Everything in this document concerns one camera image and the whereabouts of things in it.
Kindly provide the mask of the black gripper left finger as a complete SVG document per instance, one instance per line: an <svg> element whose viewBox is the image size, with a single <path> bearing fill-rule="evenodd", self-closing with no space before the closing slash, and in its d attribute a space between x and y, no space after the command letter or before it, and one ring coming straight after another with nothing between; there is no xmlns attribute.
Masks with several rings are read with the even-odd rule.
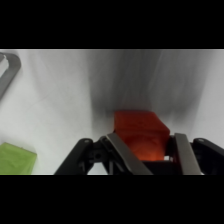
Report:
<svg viewBox="0 0 224 224"><path fill-rule="evenodd" d="M102 136L94 142L80 139L56 170L55 175L87 175L96 163L101 163L109 175L151 175L116 133Z"/></svg>

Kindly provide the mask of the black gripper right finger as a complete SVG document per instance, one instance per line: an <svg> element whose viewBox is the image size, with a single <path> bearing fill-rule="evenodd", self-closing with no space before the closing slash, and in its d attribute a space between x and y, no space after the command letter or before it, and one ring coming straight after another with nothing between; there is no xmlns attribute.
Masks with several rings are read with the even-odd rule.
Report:
<svg viewBox="0 0 224 224"><path fill-rule="evenodd" d="M192 143L185 134L174 135L176 160L183 175L224 175L224 149L205 138Z"/></svg>

